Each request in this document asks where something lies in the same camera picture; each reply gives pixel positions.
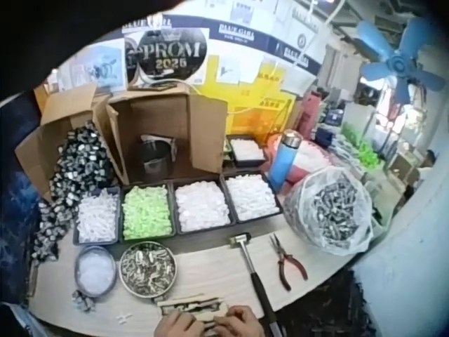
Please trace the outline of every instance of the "clear plastic bag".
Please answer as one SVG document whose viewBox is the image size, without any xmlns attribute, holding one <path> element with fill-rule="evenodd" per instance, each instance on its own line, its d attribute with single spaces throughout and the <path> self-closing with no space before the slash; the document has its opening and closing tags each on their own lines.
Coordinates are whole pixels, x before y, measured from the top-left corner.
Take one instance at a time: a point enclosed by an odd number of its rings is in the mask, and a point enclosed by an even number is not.
<svg viewBox="0 0 449 337">
<path fill-rule="evenodd" d="M 284 213 L 301 238 L 327 253 L 345 256 L 368 249 L 372 205 L 364 186 L 348 170 L 330 166 L 293 186 Z"/>
</svg>

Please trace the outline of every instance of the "blue fan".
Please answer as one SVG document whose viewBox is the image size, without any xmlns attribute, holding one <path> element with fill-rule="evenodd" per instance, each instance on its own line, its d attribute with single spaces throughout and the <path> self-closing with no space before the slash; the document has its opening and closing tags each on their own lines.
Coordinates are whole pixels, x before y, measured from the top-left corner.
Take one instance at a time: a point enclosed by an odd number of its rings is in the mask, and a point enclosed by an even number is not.
<svg viewBox="0 0 449 337">
<path fill-rule="evenodd" d="M 368 81 L 396 76 L 396 103 L 410 104 L 408 82 L 418 81 L 432 91 L 440 91 L 445 86 L 445 80 L 438 75 L 416 68 L 418 51 L 432 38 L 430 23 L 423 18 L 413 18 L 401 38 L 399 48 L 394 50 L 381 32 L 372 23 L 361 21 L 357 26 L 360 39 L 381 57 L 381 62 L 363 65 L 361 74 Z"/>
</svg>

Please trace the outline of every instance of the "pliers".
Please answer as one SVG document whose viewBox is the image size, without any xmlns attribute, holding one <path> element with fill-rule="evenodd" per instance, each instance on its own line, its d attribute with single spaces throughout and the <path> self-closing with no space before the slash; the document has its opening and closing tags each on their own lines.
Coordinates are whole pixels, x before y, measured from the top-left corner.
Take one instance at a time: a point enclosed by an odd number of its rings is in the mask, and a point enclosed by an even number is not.
<svg viewBox="0 0 449 337">
<path fill-rule="evenodd" d="M 301 272 L 302 278 L 305 281 L 307 281 L 307 279 L 309 277 L 307 276 L 306 268 L 304 268 L 302 263 L 300 261 L 296 260 L 292 255 L 289 255 L 289 254 L 286 253 L 286 250 L 282 247 L 281 243 L 279 242 L 278 237 L 275 234 L 273 235 L 273 237 L 269 237 L 269 238 L 272 241 L 272 245 L 274 247 L 274 250 L 277 252 L 277 254 L 279 256 L 279 261 L 278 261 L 278 264 L 279 264 L 279 278 L 281 279 L 281 283 L 282 283 L 283 287 L 287 291 L 292 290 L 292 287 L 287 282 L 286 275 L 285 275 L 285 272 L 284 272 L 284 265 L 285 265 L 286 261 L 290 262 L 297 269 L 299 269 L 300 272 Z"/>
</svg>

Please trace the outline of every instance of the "table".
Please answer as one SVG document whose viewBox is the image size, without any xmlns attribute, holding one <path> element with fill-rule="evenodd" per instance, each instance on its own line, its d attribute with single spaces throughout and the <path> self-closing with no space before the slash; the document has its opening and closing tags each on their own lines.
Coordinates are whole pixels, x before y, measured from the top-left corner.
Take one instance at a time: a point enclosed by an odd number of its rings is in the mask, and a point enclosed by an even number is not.
<svg viewBox="0 0 449 337">
<path fill-rule="evenodd" d="M 305 244 L 288 227 L 282 215 L 255 221 L 244 228 L 253 235 L 248 250 L 275 310 L 312 291 L 353 257 L 332 256 Z M 258 317 L 263 316 L 240 249 L 227 246 L 227 238 L 241 231 L 236 226 L 163 241 L 173 250 L 179 267 L 169 296 L 216 295 L 229 305 L 249 305 Z M 292 286 L 291 292 L 279 281 L 277 255 L 269 243 L 273 232 L 287 252 L 304 264 L 309 275 L 309 280 L 304 281 L 300 273 L 287 264 L 286 277 Z M 129 294 L 119 279 L 111 293 L 97 303 L 95 312 L 86 314 L 75 308 L 71 294 L 75 290 L 74 260 L 79 250 L 73 246 L 72 233 L 69 233 L 60 242 L 59 260 L 39 267 L 34 296 L 29 300 L 31 313 L 50 324 L 91 336 L 151 336 L 160 320 L 156 306 Z M 117 317 L 127 314 L 132 317 L 120 325 Z"/>
</svg>

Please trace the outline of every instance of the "silver bottle cap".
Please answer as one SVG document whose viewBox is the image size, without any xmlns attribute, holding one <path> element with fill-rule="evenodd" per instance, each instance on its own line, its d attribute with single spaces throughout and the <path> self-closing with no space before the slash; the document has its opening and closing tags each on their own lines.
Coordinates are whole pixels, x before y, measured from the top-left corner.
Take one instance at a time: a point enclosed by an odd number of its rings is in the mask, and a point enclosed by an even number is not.
<svg viewBox="0 0 449 337">
<path fill-rule="evenodd" d="M 285 130 L 282 134 L 281 142 L 288 147 L 297 149 L 301 145 L 302 136 L 297 131 Z"/>
</svg>

